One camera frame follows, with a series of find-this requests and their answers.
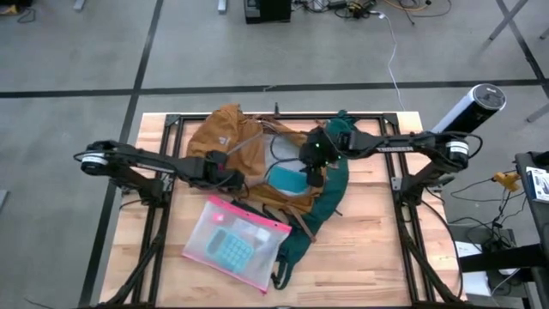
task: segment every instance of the black box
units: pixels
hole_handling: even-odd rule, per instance
[[[292,0],[244,0],[244,15],[247,24],[289,22],[292,16]]]

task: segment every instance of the white cable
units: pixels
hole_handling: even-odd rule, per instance
[[[498,304],[498,302],[497,302],[496,300],[494,300],[493,297],[491,297],[490,299],[493,301],[494,304],[496,304],[496,306],[500,307],[500,305]]]
[[[396,96],[398,97],[398,103],[401,105],[401,108],[403,111],[406,111],[406,107],[404,107],[404,104],[402,104],[402,97],[401,97],[401,90],[399,90],[398,86],[396,85],[395,76],[393,75],[393,70],[391,69],[391,64],[393,63],[393,59],[396,55],[396,47],[398,46],[396,43],[395,38],[395,32],[393,32],[393,26],[391,25],[391,20],[384,12],[379,11],[370,11],[370,14],[378,15],[380,19],[384,19],[389,24],[389,30],[391,31],[391,38],[393,39],[393,53],[391,54],[391,58],[389,59],[389,62],[387,63],[387,69],[389,70],[389,74],[391,75],[391,80],[393,81],[393,85],[395,85],[396,90]]]
[[[496,293],[496,291],[498,290],[499,287],[502,286],[502,284],[506,283],[512,276],[514,276],[519,270],[515,270],[513,271],[513,273],[511,273],[507,278],[505,278],[502,282],[500,282],[493,290],[492,292],[490,293],[490,297],[493,297],[494,296],[494,293]]]

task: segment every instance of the white sticker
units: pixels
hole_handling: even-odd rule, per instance
[[[247,221],[237,218],[232,224],[232,230],[239,233],[247,233],[250,236],[255,236],[257,232],[257,227]]]
[[[261,240],[262,242],[267,242],[267,240],[271,237],[271,233],[269,233],[267,230],[264,230],[262,228],[257,229],[256,238]]]
[[[460,152],[462,154],[469,155],[469,152],[465,148],[461,148],[461,147],[450,147],[449,151],[450,152]]]
[[[86,154],[82,158],[82,163],[84,162],[92,162],[92,163],[99,163],[101,165],[106,165],[108,162],[103,159],[105,157],[105,154]]]
[[[226,146],[229,143],[230,140],[231,140],[230,137],[220,136],[220,144],[223,145],[223,146]]]

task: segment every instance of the white paper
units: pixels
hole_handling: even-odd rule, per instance
[[[457,255],[460,258],[467,257],[474,254],[482,253],[477,246],[461,241],[456,241]],[[485,271],[475,271],[463,273],[463,289],[467,294],[476,294],[483,296],[490,296],[491,291],[488,287],[488,275]]]
[[[535,172],[539,174],[547,173],[547,171],[544,170],[543,168],[536,168],[536,167],[526,167],[526,173],[528,172]]]
[[[271,237],[271,233],[269,233],[267,230],[264,230],[262,228],[257,229],[257,233],[256,233],[257,239],[265,243],[270,237]]]
[[[247,221],[237,218],[232,224],[231,229],[237,233],[248,234],[250,236],[255,236],[257,233],[257,227]]]

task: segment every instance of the wooden table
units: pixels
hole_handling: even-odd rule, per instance
[[[399,112],[398,117],[401,133],[422,130],[417,112]],[[159,150],[164,118],[164,113],[143,115],[136,142],[138,148]],[[309,130],[316,126],[310,120],[284,123],[295,130]],[[184,156],[186,143],[199,125],[185,125],[181,156]],[[380,133],[375,121],[361,120],[357,126],[372,134]],[[410,173],[416,173],[429,160],[421,154],[407,154],[407,162]],[[271,286],[266,295],[217,270],[181,257],[209,193],[191,189],[177,181],[157,306],[409,305],[384,157],[375,154],[368,159],[350,161],[349,168],[349,186],[338,207],[343,216],[333,215],[323,224],[317,243],[297,264],[287,288],[277,291]],[[124,201],[137,198],[126,197]],[[424,200],[443,215],[443,206],[436,198],[424,194]],[[428,208],[419,207],[418,211],[429,261],[456,293],[459,276],[448,232]],[[147,208],[139,203],[120,211],[101,301],[116,293],[136,265],[146,213]],[[423,295],[420,276],[416,278]],[[148,291],[147,277],[145,282],[144,300]]]

